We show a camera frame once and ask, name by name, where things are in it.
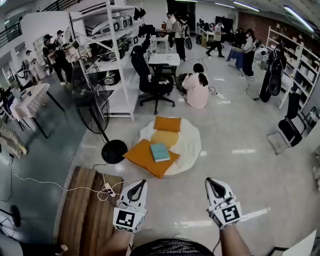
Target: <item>forearm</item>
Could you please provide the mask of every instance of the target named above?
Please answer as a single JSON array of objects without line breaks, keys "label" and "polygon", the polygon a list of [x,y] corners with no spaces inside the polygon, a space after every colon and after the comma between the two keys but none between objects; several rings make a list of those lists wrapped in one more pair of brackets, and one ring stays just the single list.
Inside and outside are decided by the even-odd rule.
[{"label": "forearm", "polygon": [[132,233],[123,230],[115,230],[106,244],[100,248],[95,256],[125,256]]},{"label": "forearm", "polygon": [[251,256],[251,252],[240,236],[236,225],[220,230],[223,256]]}]

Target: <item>ceiling light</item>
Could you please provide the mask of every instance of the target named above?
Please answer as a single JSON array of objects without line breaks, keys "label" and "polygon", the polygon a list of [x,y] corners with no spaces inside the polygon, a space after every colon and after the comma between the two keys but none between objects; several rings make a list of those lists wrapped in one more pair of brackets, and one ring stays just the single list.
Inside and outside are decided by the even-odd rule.
[{"label": "ceiling light", "polygon": [[180,1],[180,2],[198,2],[198,0],[176,0],[176,1]]},{"label": "ceiling light", "polygon": [[284,9],[288,11],[290,14],[292,14],[294,17],[296,17],[310,32],[315,32],[313,28],[305,22],[303,18],[301,18],[294,10],[292,10],[289,6],[284,6]]},{"label": "ceiling light", "polygon": [[249,6],[249,5],[246,5],[246,4],[244,4],[244,3],[240,3],[240,2],[236,2],[236,1],[233,1],[233,3],[234,3],[234,4],[237,4],[237,5],[240,5],[240,6],[243,6],[243,7],[246,7],[246,8],[249,8],[249,9],[254,10],[254,11],[256,11],[256,12],[260,12],[258,9],[253,8],[253,7],[251,7],[251,6]]},{"label": "ceiling light", "polygon": [[230,6],[230,5],[226,5],[226,4],[222,4],[222,3],[218,3],[218,2],[215,2],[215,4],[219,5],[219,6],[225,6],[225,7],[236,9],[236,7],[233,7],[233,6]]}]

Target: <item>blue cloth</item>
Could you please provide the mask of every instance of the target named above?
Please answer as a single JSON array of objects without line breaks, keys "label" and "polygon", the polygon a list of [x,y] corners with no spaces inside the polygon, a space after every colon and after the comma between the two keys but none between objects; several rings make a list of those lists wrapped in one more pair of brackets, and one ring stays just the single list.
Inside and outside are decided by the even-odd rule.
[{"label": "blue cloth", "polygon": [[237,69],[242,69],[244,67],[245,55],[246,54],[244,52],[240,52],[240,51],[236,51],[234,49],[231,49],[226,61],[229,62],[231,59],[235,59],[235,67]]}]

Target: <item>floor fan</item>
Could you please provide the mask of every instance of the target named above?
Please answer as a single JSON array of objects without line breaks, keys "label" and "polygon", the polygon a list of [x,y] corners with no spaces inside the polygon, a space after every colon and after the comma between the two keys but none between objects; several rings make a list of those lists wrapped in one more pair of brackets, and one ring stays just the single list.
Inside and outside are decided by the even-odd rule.
[{"label": "floor fan", "polygon": [[99,72],[98,67],[90,58],[81,57],[80,61],[86,69],[88,79],[85,78],[80,63],[77,62],[73,66],[71,89],[76,111],[82,123],[91,132],[100,134],[106,140],[101,151],[103,160],[108,164],[117,164],[124,159],[123,155],[128,148],[121,140],[109,140],[105,133],[110,119],[107,99],[112,90],[103,90],[103,87],[99,85],[99,76],[102,72]]}]

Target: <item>pink shirt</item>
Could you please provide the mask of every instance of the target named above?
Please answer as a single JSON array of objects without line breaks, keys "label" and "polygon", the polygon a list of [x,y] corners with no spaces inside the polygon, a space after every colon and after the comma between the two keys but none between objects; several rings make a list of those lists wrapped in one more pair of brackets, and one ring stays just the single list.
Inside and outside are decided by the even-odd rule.
[{"label": "pink shirt", "polygon": [[182,86],[186,89],[186,102],[192,107],[203,109],[207,105],[209,87],[199,82],[199,73],[186,76]]}]

